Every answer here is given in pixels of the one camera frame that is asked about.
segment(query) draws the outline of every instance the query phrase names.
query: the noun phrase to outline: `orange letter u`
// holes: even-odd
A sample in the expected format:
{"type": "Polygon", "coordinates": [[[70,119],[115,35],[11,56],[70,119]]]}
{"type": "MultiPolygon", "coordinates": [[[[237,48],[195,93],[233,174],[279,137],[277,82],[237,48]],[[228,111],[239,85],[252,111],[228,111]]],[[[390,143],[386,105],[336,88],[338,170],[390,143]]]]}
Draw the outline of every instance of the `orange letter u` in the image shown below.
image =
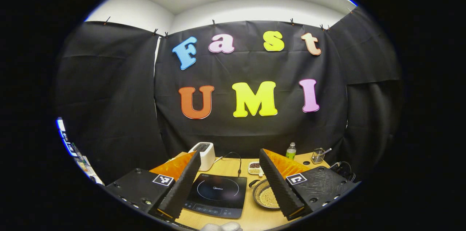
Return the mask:
{"type": "Polygon", "coordinates": [[[194,87],[183,87],[178,90],[181,95],[181,111],[190,119],[204,119],[210,115],[212,111],[212,91],[213,86],[205,85],[199,88],[202,93],[202,110],[193,108],[193,93],[196,91],[194,87]]]}

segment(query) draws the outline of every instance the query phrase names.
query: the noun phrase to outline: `screw hole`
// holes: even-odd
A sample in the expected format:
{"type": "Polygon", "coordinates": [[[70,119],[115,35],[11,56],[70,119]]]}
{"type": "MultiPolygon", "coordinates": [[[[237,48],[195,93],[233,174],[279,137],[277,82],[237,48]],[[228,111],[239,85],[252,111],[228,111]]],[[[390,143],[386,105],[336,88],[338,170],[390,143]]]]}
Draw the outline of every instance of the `screw hole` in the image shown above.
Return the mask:
{"type": "Polygon", "coordinates": [[[147,198],[143,198],[142,200],[143,200],[143,203],[145,204],[152,204],[152,202],[149,201],[147,198]]]}

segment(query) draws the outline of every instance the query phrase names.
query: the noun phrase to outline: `yellow letter m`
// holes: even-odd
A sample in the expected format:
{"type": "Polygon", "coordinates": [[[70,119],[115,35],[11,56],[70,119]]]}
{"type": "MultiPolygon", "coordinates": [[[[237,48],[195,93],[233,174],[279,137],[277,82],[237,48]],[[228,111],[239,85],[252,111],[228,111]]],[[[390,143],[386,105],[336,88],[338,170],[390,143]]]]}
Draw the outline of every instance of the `yellow letter m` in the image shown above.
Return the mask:
{"type": "Polygon", "coordinates": [[[248,116],[248,112],[245,110],[245,104],[248,106],[253,116],[256,115],[261,103],[262,108],[259,111],[261,116],[272,116],[278,113],[275,109],[275,102],[273,101],[274,82],[262,82],[256,94],[253,93],[247,83],[235,83],[232,85],[232,88],[236,91],[236,111],[233,113],[233,116],[248,116]]]}

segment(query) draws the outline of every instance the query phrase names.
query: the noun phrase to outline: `black curtain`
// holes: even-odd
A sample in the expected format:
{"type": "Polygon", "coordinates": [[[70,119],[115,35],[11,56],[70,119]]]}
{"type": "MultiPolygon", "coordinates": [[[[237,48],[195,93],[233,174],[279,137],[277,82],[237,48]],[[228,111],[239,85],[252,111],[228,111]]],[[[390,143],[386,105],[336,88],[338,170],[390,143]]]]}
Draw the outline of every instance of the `black curtain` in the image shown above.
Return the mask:
{"type": "Polygon", "coordinates": [[[168,159],[153,99],[157,39],[136,27],[85,22],[60,54],[57,113],[105,184],[168,159]]]}
{"type": "Polygon", "coordinates": [[[357,179],[363,179],[390,147],[398,127],[401,68],[388,37],[360,7],[328,35],[338,50],[348,94],[348,125],[338,160],[350,163],[357,179]]]}
{"type": "Polygon", "coordinates": [[[243,158],[257,158],[259,150],[266,148],[285,154],[291,142],[298,153],[314,148],[333,148],[327,155],[334,161],[343,138],[347,102],[346,90],[339,64],[338,53],[327,32],[307,25],[291,25],[276,21],[239,21],[220,23],[185,30],[160,41],[156,60],[155,94],[162,139],[170,156],[189,150],[198,142],[212,142],[217,156],[230,151],[243,158]],[[284,49],[267,51],[263,34],[278,31],[283,35],[284,49]],[[312,55],[301,39],[311,33],[318,39],[320,55],[312,55]],[[229,34],[233,37],[234,51],[213,53],[208,50],[212,37],[229,34]],[[189,37],[195,37],[196,62],[185,70],[172,52],[173,48],[189,37]],[[316,80],[316,102],[320,109],[304,113],[304,93],[299,85],[303,79],[316,80]],[[253,93],[263,81],[273,81],[275,116],[234,117],[236,92],[234,83],[247,83],[253,93]],[[194,87],[193,107],[200,110],[200,86],[211,85],[212,111],[201,120],[183,115],[178,90],[194,87]]]}

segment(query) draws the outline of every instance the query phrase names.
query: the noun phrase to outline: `pink letter i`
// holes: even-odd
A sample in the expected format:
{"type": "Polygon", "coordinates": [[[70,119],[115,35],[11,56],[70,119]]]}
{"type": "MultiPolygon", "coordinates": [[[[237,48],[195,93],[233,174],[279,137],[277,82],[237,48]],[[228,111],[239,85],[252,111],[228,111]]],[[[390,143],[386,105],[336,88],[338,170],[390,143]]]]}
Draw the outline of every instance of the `pink letter i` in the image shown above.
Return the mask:
{"type": "Polygon", "coordinates": [[[304,107],[303,112],[309,113],[311,111],[319,110],[319,105],[316,103],[316,91],[314,90],[314,85],[316,80],[305,79],[300,80],[299,85],[303,87],[304,91],[304,107]]]}

